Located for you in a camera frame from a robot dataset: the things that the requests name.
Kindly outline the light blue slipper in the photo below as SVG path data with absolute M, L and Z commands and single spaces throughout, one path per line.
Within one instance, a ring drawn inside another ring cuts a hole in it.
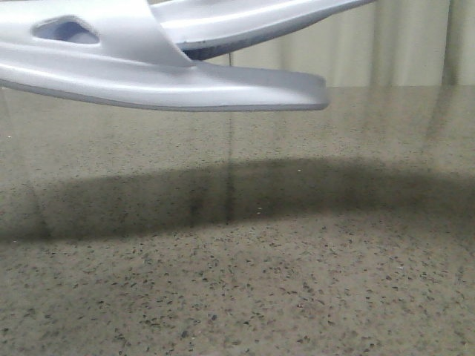
M 1 85 L 163 111 L 303 111 L 329 102 L 320 76 L 191 60 L 146 1 L 3 1 Z
M 302 30 L 366 0 L 164 1 L 150 6 L 190 59 L 206 60 Z

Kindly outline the pale green curtain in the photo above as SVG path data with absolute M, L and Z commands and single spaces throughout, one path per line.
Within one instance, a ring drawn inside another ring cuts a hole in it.
M 330 87 L 474 84 L 474 1 L 375 1 L 212 60 Z

